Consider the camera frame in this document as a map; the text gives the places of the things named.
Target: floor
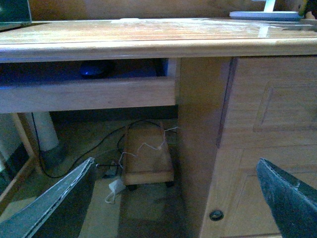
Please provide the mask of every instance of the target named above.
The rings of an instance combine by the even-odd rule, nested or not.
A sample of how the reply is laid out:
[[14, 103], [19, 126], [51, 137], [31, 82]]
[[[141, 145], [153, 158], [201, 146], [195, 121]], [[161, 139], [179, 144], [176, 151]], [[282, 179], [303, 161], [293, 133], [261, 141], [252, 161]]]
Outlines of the floor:
[[[130, 123], [131, 121], [125, 120], [55, 125], [60, 141], [65, 144], [67, 155], [61, 165], [49, 171], [50, 174], [63, 174], [79, 155], [93, 148], [113, 130]], [[172, 128], [177, 126], [177, 120], [163, 120], [163, 124], [165, 128]], [[117, 152], [116, 146], [123, 134], [124, 128], [107, 138], [81, 161], [88, 157], [94, 157], [99, 164], [110, 164], [113, 160], [118, 160], [120, 153]], [[166, 140], [174, 161], [175, 185], [166, 187], [165, 183], [151, 183], [139, 185], [134, 191], [125, 189], [116, 197], [114, 204], [109, 204], [105, 202], [106, 196], [110, 193], [108, 185], [119, 177], [103, 178], [109, 167], [98, 167], [92, 201], [79, 238], [186, 237], [184, 206], [177, 169], [176, 134], [166, 133]], [[57, 181], [58, 179], [47, 178], [36, 172], [31, 174], [0, 217], [0, 221], [34, 201]]]

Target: white object on desk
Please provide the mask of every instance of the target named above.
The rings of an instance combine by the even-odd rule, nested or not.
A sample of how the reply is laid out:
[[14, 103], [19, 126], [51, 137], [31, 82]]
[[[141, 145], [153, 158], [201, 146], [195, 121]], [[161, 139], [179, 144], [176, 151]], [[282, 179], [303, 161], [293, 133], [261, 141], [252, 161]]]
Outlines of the white object on desk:
[[230, 17], [232, 19], [266, 21], [299, 21], [302, 18], [296, 11], [273, 11], [274, 5], [275, 0], [266, 0], [264, 11], [232, 11]]

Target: round hole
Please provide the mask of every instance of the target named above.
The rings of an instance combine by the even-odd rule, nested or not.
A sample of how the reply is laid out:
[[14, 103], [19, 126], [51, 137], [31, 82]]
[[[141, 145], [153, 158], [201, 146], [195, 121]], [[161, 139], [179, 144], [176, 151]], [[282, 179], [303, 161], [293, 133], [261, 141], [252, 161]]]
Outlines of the round hole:
[[223, 218], [223, 216], [223, 212], [220, 210], [214, 210], [209, 215], [210, 219], [214, 222], [220, 221]]

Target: wooden stand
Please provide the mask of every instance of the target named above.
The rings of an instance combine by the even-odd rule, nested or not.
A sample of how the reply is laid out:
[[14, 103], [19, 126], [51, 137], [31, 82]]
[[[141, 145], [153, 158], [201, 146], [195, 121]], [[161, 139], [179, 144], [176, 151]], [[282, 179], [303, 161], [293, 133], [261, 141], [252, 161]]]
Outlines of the wooden stand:
[[162, 125], [142, 124], [127, 130], [126, 135], [125, 152], [135, 157], [124, 154], [122, 177], [125, 185], [174, 181], [168, 146], [163, 143]]
[[39, 165], [37, 142], [31, 132], [25, 115], [23, 113], [12, 113], [12, 119], [29, 155], [29, 159], [13, 178], [11, 183], [6, 187], [3, 193], [0, 194], [0, 215], [4, 212], [6, 207], [13, 199], [15, 193], [19, 190], [21, 185], [34, 169], [36, 169], [39, 174], [42, 174]]

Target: computer mouse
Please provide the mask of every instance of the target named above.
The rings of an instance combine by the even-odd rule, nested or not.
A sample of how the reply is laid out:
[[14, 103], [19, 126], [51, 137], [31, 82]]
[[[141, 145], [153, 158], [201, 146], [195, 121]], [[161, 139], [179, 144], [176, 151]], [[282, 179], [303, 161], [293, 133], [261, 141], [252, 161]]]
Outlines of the computer mouse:
[[101, 78], [114, 71], [113, 60], [87, 60], [80, 65], [79, 72], [84, 78]]

